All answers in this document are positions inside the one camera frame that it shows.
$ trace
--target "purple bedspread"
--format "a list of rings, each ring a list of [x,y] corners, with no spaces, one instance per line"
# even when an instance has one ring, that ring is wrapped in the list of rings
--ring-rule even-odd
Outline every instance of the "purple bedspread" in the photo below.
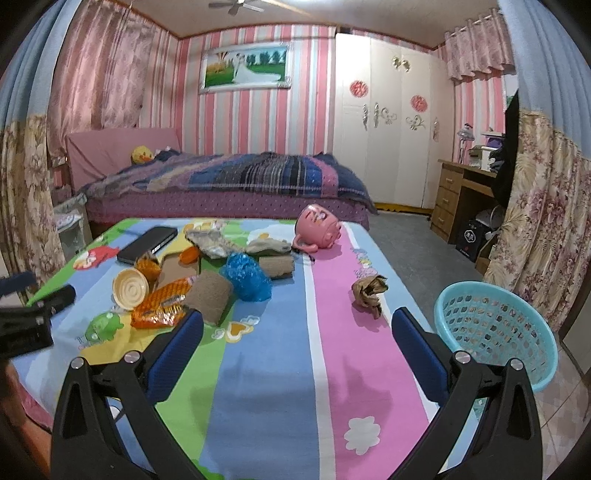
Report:
[[[253,192],[128,193],[114,199],[89,199],[89,220],[117,223],[125,218],[273,218],[297,219],[309,203],[318,203],[340,220],[369,230],[368,208],[345,199],[311,199]]]

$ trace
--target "colorful tablecloth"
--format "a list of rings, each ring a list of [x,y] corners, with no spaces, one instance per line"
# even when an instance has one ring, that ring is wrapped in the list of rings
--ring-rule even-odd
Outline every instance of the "colorful tablecloth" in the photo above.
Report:
[[[43,296],[70,283],[77,293],[75,304],[53,319],[55,345],[14,362],[26,389],[51,414],[73,357],[91,364],[117,361],[130,349],[143,350],[157,334],[131,328],[129,314],[114,308],[112,281],[125,268],[114,258],[118,248],[154,225],[178,227],[162,257],[188,246],[186,225],[211,221],[125,220],[40,291]],[[289,242],[294,236],[292,221],[224,224],[223,234],[241,245],[260,236]],[[274,280],[270,300],[235,300],[221,328],[206,326],[170,398],[156,406],[210,480],[385,479],[437,412],[393,340],[389,319],[405,306],[429,326],[368,233],[344,223],[337,244],[314,257],[297,256],[293,278]],[[97,258],[103,261],[92,265]],[[203,268],[219,266],[203,261]],[[353,305],[350,289],[375,273],[389,285],[378,320]],[[474,426],[471,416],[448,466],[461,460]],[[134,461],[149,468],[125,417],[118,428]]]

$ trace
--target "floral curtain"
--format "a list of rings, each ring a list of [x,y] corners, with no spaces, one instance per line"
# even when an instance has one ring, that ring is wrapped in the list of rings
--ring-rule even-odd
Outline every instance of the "floral curtain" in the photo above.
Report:
[[[537,0],[500,0],[519,76],[511,198],[485,281],[512,290],[557,331],[591,260],[591,70]]]
[[[505,19],[496,8],[486,17],[481,15],[477,22],[468,20],[465,28],[446,32],[445,48],[447,72],[456,80],[515,64]]]
[[[129,8],[102,0],[82,2],[53,77],[48,113],[52,158],[65,157],[65,137],[71,132],[135,126],[154,33],[154,25]]]
[[[57,1],[11,60],[0,87],[0,250],[9,274],[42,284],[64,264],[47,171],[51,74],[79,0]]]

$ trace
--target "white cabinet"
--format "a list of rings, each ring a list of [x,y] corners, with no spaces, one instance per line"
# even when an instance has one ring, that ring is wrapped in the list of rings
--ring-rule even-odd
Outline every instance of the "white cabinet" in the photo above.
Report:
[[[453,110],[453,84],[438,58],[337,35],[333,153],[374,202],[433,208],[437,160],[452,157]]]

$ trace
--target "black phone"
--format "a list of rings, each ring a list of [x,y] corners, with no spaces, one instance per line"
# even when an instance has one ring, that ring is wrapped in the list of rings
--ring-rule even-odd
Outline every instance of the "black phone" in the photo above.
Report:
[[[155,254],[176,237],[178,230],[171,226],[155,226],[135,239],[117,254],[121,263],[134,265],[135,261],[147,252]]]

